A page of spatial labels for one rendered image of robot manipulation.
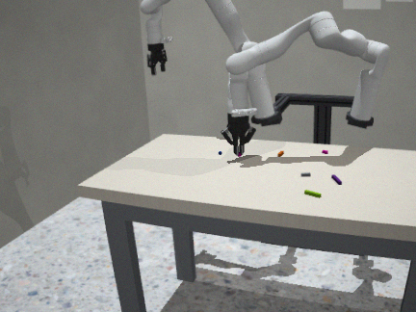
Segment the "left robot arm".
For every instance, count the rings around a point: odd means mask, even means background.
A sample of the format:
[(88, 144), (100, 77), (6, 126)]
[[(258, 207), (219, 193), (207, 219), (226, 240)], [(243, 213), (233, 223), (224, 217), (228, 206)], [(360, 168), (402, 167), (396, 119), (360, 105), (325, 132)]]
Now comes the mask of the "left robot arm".
[(308, 31), (318, 47), (358, 56), (365, 62), (375, 65), (373, 69), (360, 72), (351, 107), (352, 117), (360, 120), (371, 119), (390, 48), (384, 43), (365, 39), (354, 30), (340, 33), (329, 12), (315, 13), (280, 35), (227, 59), (226, 69), (229, 72), (227, 112), (232, 117), (257, 115), (257, 109), (248, 107), (247, 72), (282, 56), (300, 35)]

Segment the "lime green rod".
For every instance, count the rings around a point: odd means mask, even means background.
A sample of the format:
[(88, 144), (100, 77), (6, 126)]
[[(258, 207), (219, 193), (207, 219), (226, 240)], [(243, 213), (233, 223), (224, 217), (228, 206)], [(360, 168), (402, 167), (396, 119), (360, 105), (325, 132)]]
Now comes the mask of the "lime green rod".
[(321, 194), (319, 194), (319, 193), (315, 193), (315, 192), (312, 192), (312, 191), (308, 191), (308, 190), (305, 190), (305, 191), (304, 191), (304, 194), (305, 194), (305, 195), (312, 195), (312, 196), (314, 196), (314, 197), (318, 197), (318, 198), (320, 198), (320, 197), (321, 197)]

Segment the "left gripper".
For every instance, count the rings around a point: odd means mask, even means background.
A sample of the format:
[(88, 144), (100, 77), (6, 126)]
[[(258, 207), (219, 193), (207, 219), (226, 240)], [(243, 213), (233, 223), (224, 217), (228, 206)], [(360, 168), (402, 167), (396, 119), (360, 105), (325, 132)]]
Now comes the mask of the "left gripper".
[[(236, 156), (239, 156), (245, 152), (245, 143), (249, 143), (256, 129), (251, 127), (248, 122), (248, 116), (244, 117), (232, 117), (231, 114), (227, 113), (228, 124), (225, 130), (221, 130), (222, 135), (225, 139), (233, 145), (233, 152)], [(248, 132), (247, 132), (248, 130)], [(232, 134), (232, 139), (228, 137), (228, 131)], [(247, 135), (246, 135), (247, 132)], [(238, 145), (239, 140), (239, 145)]]

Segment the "purple rod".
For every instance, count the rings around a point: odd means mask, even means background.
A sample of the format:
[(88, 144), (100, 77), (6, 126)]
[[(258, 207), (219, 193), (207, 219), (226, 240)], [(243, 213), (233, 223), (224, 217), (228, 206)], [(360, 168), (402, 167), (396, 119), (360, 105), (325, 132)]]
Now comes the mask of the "purple rod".
[(331, 175), (331, 178), (338, 184), (338, 185), (342, 185), (342, 181), (335, 175)]

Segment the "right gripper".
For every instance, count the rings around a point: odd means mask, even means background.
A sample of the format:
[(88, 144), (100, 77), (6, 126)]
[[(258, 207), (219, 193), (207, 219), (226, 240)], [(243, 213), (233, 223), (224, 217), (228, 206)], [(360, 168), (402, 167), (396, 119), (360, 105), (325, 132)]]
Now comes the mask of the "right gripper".
[(165, 63), (167, 61), (167, 54), (166, 54), (166, 50), (163, 50), (164, 44), (163, 43), (148, 44), (147, 47), (148, 47), (148, 51), (151, 52), (151, 54), (147, 54), (147, 66), (151, 67), (152, 76), (157, 75), (155, 66), (158, 62), (160, 62), (161, 71), (166, 71)]

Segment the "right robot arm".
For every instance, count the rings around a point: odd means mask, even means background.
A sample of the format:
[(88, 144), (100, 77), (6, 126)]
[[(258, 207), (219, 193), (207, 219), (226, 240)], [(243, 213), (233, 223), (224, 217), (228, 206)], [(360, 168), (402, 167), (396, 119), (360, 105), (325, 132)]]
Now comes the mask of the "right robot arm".
[[(163, 6), (170, 0), (143, 0), (141, 11), (150, 14), (145, 23), (147, 44), (168, 43), (172, 37), (163, 38), (161, 19)], [(248, 50), (256, 42), (250, 42), (243, 31), (239, 15), (231, 0), (205, 0), (216, 20), (229, 37), (236, 53)], [(160, 42), (161, 40), (161, 42)], [(266, 65), (259, 65), (247, 72), (247, 86), (252, 108), (257, 109), (255, 118), (274, 115), (273, 101), (266, 76)]]

